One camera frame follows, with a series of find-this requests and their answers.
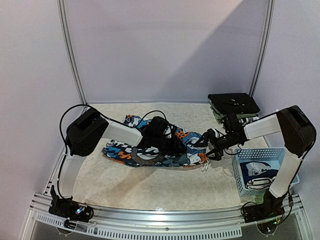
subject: metal corner post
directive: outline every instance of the metal corner post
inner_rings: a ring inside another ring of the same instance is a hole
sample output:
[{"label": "metal corner post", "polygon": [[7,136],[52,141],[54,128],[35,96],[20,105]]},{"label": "metal corner post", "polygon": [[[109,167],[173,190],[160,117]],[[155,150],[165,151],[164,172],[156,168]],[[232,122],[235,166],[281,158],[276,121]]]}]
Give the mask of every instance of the metal corner post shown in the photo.
[{"label": "metal corner post", "polygon": [[258,58],[258,62],[256,64],[256,68],[254,71],[254,77],[253,77],[251,87],[249,90],[249,95],[251,97],[253,97],[255,94],[258,80],[259,80],[259,76],[261,73],[261,69],[262,69],[262,66],[264,63],[268,39],[269,39],[269,35],[270,35],[271,22],[272,22],[272,17],[273,17],[273,13],[274,13],[274,6],[275,6],[275,0],[268,0],[267,12],[266,12],[266,16],[265,16],[261,46],[260,46],[260,51],[259,51],[259,58]]},{"label": "metal corner post", "polygon": [[86,96],[85,96],[85,92],[84,92],[82,83],[80,81],[80,76],[79,76],[79,72],[77,69],[75,55],[74,55],[74,51],[73,51],[71,40],[70,40],[65,1],[64,0],[57,0],[57,3],[58,3],[58,10],[59,10],[62,34],[63,34],[63,38],[64,38],[64,44],[65,44],[66,52],[67,52],[67,55],[69,58],[69,63],[70,63],[74,83],[75,83],[77,92],[79,94],[79,98],[80,98],[81,103],[86,104],[87,100],[86,100]]}]

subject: white wall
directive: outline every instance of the white wall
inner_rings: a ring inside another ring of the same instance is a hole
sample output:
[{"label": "white wall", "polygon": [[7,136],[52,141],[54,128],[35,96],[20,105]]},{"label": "white wall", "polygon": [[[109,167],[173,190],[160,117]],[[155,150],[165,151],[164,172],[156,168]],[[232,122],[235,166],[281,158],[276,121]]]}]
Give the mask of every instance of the white wall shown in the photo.
[{"label": "white wall", "polygon": [[56,0],[1,1],[0,22],[0,239],[16,240],[62,148],[60,116],[80,100]]},{"label": "white wall", "polygon": [[68,0],[90,103],[207,101],[248,92],[267,0]]},{"label": "white wall", "polygon": [[[254,99],[263,113],[298,105],[320,133],[320,2],[277,0]],[[272,146],[280,136],[268,137]],[[320,141],[299,172],[298,192],[314,239],[320,239]]]}]

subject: robotic arm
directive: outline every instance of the robotic arm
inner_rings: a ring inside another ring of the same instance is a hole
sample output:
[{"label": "robotic arm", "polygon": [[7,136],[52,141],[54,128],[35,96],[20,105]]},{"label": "robotic arm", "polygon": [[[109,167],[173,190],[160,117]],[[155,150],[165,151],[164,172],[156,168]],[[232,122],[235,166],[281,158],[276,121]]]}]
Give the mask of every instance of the robotic arm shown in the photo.
[{"label": "robotic arm", "polygon": [[[244,209],[245,219],[246,216],[249,216],[247,220],[250,218],[251,221],[257,221],[266,216],[272,217],[272,213],[282,208],[282,201],[288,193],[291,182],[305,155],[315,143],[314,126],[296,105],[270,114],[244,127],[235,114],[229,114],[224,117],[223,126],[225,135],[219,137],[215,130],[208,129],[195,144],[195,147],[197,145],[203,147],[210,142],[213,150],[208,152],[207,156],[217,161],[222,158],[224,150],[229,147],[258,137],[282,133],[286,147],[285,157],[274,182],[264,195],[263,204],[248,206]],[[170,127],[168,121],[159,116],[154,117],[145,127],[137,129],[110,119],[96,109],[90,108],[66,130],[67,156],[61,164],[54,186],[65,201],[74,202],[67,198],[72,196],[79,169],[86,156],[93,152],[101,138],[118,140],[137,148],[156,147],[162,154],[183,154],[186,148],[175,136],[175,132],[176,127]],[[51,213],[68,217],[67,214],[58,211],[57,200],[61,199],[56,195],[54,188],[51,189],[51,195],[55,198],[52,201]],[[79,206],[78,204],[74,208],[75,211],[80,209]]]}]

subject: clothes in basket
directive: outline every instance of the clothes in basket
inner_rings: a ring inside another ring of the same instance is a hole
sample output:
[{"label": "clothes in basket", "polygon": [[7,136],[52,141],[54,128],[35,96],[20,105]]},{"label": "clothes in basket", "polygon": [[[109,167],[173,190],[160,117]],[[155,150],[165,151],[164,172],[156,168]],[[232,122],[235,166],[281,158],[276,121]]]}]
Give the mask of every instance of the clothes in basket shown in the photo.
[{"label": "clothes in basket", "polygon": [[[150,121],[151,119],[141,121],[140,116],[127,115],[124,124],[130,127],[138,125],[137,128],[140,129]],[[108,142],[102,153],[109,159],[131,167],[190,167],[207,162],[206,147],[194,147],[201,134],[177,127],[175,135],[186,146],[187,151],[183,155],[163,155],[155,147],[139,149],[116,140]]]},{"label": "clothes in basket", "polygon": [[278,173],[278,169],[263,161],[242,162],[240,167],[245,187],[251,190],[269,188]]}]

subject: light blue basket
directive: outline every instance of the light blue basket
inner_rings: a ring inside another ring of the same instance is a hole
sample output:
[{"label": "light blue basket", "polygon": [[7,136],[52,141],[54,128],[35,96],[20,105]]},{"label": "light blue basket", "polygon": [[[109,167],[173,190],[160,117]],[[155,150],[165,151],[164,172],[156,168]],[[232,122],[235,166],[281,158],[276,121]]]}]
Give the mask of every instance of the light blue basket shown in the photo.
[{"label": "light blue basket", "polygon": [[[234,159],[232,162],[239,196],[240,197],[254,196],[254,195],[263,194],[266,191],[266,190],[251,190],[246,188],[240,163],[250,162],[250,161],[269,162],[269,164],[274,169],[275,167],[280,168],[284,158],[285,158],[284,147],[242,149],[242,151],[239,154],[234,156]],[[299,182],[300,182],[299,177],[298,175],[296,175],[291,186],[294,186]]]}]

